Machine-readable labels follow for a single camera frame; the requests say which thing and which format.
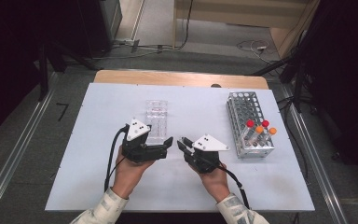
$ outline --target test tube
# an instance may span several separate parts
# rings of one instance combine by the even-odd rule
[[[267,143],[267,141],[271,138],[271,136],[274,135],[275,133],[277,133],[277,129],[270,128],[268,130],[268,133],[264,134],[263,138],[260,140],[260,146],[264,146]]]
[[[251,119],[246,121],[246,127],[241,132],[241,138],[246,140],[249,137],[247,135],[248,135],[249,131],[253,128],[253,126],[255,126],[255,123]]]
[[[257,126],[257,128],[255,128],[255,132],[252,134],[252,136],[247,141],[246,146],[250,147],[251,145],[253,145],[257,141],[258,135],[260,135],[263,132],[263,130],[264,129],[262,126]]]
[[[263,120],[263,122],[261,122],[261,126],[263,126],[263,128],[267,128],[269,126],[269,121],[268,120]]]

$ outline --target person's left hand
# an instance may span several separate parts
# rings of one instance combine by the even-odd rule
[[[117,153],[116,164],[120,162],[124,156],[121,154],[121,146]],[[151,166],[154,161],[146,161],[143,163],[135,163],[127,158],[117,166],[115,170],[115,181],[112,191],[123,199],[128,199],[135,186],[141,180],[144,171]]]

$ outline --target wrist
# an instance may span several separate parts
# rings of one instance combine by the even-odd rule
[[[217,203],[222,202],[230,194],[228,189],[222,189],[216,191],[212,197],[216,200]]]
[[[120,198],[128,200],[133,189],[114,184],[111,190]]]

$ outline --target tripod leg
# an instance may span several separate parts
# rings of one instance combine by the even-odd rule
[[[305,78],[305,63],[300,62],[298,65],[298,72],[296,77],[296,85],[295,85],[295,98],[293,99],[293,104],[295,105],[295,108],[298,113],[301,113],[300,103],[301,103],[301,88],[304,83]]]
[[[97,67],[92,63],[87,62],[86,60],[84,60],[82,57],[76,55],[75,53],[73,53],[71,50],[69,50],[68,48],[62,46],[61,44],[57,43],[57,42],[52,42],[51,43],[53,45],[53,47],[57,48],[60,52],[65,53],[67,55],[69,55],[71,58],[75,59],[78,63],[83,64],[84,66],[86,66],[88,69],[93,70],[93,71],[99,71],[102,70],[103,68],[101,67]]]
[[[40,95],[39,102],[45,98],[48,93],[48,59],[46,55],[45,44],[39,48],[39,73],[40,73]]]
[[[45,52],[46,55],[48,55],[48,60],[50,61],[54,71],[65,72],[66,63],[63,60],[61,54],[51,46],[51,43],[47,43],[45,45]]]
[[[286,63],[290,63],[292,60],[293,60],[292,56],[288,56],[287,58],[284,58],[276,63],[272,63],[269,66],[267,66],[257,72],[252,73],[251,76],[261,77],[264,74],[285,65]]]

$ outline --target black stand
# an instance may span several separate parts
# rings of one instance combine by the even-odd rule
[[[298,113],[301,113],[300,109],[300,102],[301,102],[301,88],[304,83],[305,79],[305,62],[302,60],[302,57],[300,56],[301,50],[300,50],[300,44],[297,44],[297,47],[293,50],[293,55],[290,55],[276,63],[273,63],[255,73],[252,74],[252,76],[263,76],[264,74],[279,68],[286,64],[286,67],[284,67],[283,72],[279,76],[281,83],[289,83],[295,74],[296,76],[296,85],[295,85],[295,93],[294,98],[292,100],[293,104],[295,105],[295,108]]]
[[[48,60],[51,62],[54,71],[64,72],[66,69],[66,63],[62,58],[62,54],[70,56],[90,70],[99,71],[103,69],[87,62],[58,42],[45,41],[39,47],[39,69],[41,75],[39,102],[42,101],[48,93]]]
[[[321,1],[318,8],[316,9],[315,17],[311,22],[307,34],[303,38],[301,36],[298,39],[297,46],[291,51],[291,54],[276,63],[270,64],[269,66],[252,73],[252,76],[263,76],[264,74],[286,64],[283,69],[283,72],[279,76],[279,79],[281,83],[289,83],[293,79],[295,74],[297,74],[294,99],[292,102],[295,105],[295,108],[298,113],[301,113],[299,104],[301,101],[301,88],[305,80],[305,61],[307,50],[311,46],[311,41],[318,33],[318,29],[326,20],[327,16],[329,15],[329,12],[333,9],[334,4],[331,4],[328,1]]]

